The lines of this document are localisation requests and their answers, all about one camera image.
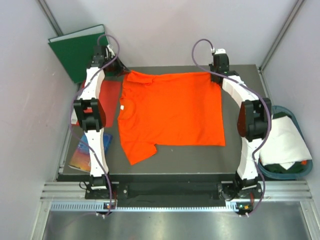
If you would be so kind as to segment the orange t-shirt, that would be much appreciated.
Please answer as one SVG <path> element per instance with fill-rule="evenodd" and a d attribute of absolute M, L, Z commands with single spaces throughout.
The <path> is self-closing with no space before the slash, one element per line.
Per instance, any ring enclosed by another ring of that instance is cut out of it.
<path fill-rule="evenodd" d="M 207 72 L 132 71 L 119 103 L 120 144 L 131 165 L 155 155 L 158 145 L 226 145 L 222 90 Z"/>

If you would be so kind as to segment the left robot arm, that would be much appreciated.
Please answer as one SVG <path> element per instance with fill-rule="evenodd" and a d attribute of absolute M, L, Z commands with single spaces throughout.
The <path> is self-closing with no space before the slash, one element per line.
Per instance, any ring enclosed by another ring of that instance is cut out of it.
<path fill-rule="evenodd" d="M 90 156 L 90 176 L 85 195 L 87 199 L 112 198 L 114 191 L 109 179 L 104 149 L 104 129 L 107 119 L 99 100 L 105 71 L 121 75 L 127 73 L 128 69 L 109 45 L 96 45 L 86 69 L 84 86 L 73 101 L 77 122 L 87 139 L 84 144 L 88 147 Z"/>

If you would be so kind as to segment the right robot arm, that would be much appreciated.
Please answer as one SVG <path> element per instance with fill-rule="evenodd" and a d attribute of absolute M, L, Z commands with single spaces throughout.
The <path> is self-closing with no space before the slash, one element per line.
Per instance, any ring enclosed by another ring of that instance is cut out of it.
<path fill-rule="evenodd" d="M 226 50 L 212 49 L 212 63 L 209 64 L 211 81 L 217 83 L 239 106 L 237 131 L 241 136 L 240 164 L 232 186 L 222 188 L 227 200 L 245 198 L 258 186 L 258 159 L 260 149 L 271 131 L 271 101 L 250 89 L 237 72 L 230 70 Z"/>

